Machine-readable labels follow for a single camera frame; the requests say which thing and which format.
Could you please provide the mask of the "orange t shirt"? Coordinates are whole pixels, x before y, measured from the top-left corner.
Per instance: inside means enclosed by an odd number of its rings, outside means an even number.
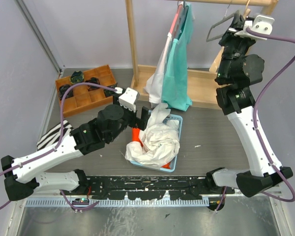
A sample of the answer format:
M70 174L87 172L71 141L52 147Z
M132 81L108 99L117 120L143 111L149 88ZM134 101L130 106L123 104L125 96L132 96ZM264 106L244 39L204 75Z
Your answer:
M132 141L138 142L141 145L141 147L143 147L143 143L139 138L140 131L141 130L139 128L132 128ZM162 168L171 169L170 164L171 163L167 163L166 165L162 166Z

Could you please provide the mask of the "beige wooden hanger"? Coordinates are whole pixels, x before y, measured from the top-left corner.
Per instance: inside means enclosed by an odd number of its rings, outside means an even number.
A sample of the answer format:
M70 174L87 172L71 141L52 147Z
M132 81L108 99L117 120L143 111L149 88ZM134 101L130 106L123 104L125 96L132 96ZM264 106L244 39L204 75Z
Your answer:
M246 6L245 6L245 10L244 10L244 13L243 13L243 17L244 18L247 17L250 14L251 9L248 8L249 3L250 3L250 0L247 0L246 1ZM220 49L219 53L217 54L216 58L214 59L212 65L211 65L211 67L209 68L209 72L210 73L217 72L217 70L219 68L219 65L221 63L223 51L224 51L224 47L222 47Z

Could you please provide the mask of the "grey metal hanger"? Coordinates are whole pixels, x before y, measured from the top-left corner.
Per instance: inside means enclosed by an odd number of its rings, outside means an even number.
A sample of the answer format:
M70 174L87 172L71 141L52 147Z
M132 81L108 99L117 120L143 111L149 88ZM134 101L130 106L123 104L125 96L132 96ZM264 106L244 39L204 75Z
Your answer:
M234 11L232 14L227 15L227 12L228 12L229 6L228 6L228 8L227 8L227 10L226 10L226 13L225 13L224 17L222 18L222 20L220 20L219 22L213 24L213 25L210 27L210 29L209 29L209 31L208 31L208 34L207 34L207 37L206 37L206 42L211 42L211 41L214 41L214 40L216 40L216 39L220 39L220 38L223 36L223 34L220 34L220 35L217 35L217 36L214 36L214 37L210 37L210 33L212 32L212 30L213 30L214 28L216 28L217 26L221 25L222 23L224 23L224 22L230 20L231 18L233 18L233 17L235 16L236 13L238 13L238 10L236 10L236 11Z

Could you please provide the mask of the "white t shirt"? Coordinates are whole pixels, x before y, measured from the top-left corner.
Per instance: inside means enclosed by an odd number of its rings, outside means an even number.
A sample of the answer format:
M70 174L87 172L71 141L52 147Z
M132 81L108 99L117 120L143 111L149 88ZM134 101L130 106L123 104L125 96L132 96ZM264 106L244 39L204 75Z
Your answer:
M143 165L160 168L170 163L178 155L180 149L179 121L171 119L164 123L170 115L168 104L158 104L150 114L147 127L139 132L140 141L127 144L125 159Z

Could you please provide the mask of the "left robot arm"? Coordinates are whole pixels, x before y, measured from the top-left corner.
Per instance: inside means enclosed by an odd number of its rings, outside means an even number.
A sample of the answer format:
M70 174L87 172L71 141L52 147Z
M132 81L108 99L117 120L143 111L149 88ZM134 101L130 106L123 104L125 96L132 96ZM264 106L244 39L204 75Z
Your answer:
M127 127L145 130L148 119L146 107L142 107L141 117L138 118L136 112L111 104L99 111L96 118L71 130L60 144L50 145L24 157L3 157L1 166L8 199L18 201L38 191L58 189L85 194L89 183L82 170L68 173L49 173L47 170L104 148Z

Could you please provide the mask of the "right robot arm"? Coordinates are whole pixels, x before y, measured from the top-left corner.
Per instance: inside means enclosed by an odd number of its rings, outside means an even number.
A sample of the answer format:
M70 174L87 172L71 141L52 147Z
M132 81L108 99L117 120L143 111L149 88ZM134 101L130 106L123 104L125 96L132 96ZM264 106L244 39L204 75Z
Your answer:
M248 49L272 32L272 17L243 17L238 11L225 18L232 22L220 36L224 48L215 78L218 106L235 128L246 153L248 170L218 168L206 174L206 189L218 193L224 186L240 190L246 197L264 192L291 178L290 167L277 159L260 124L250 86L263 80L265 61Z

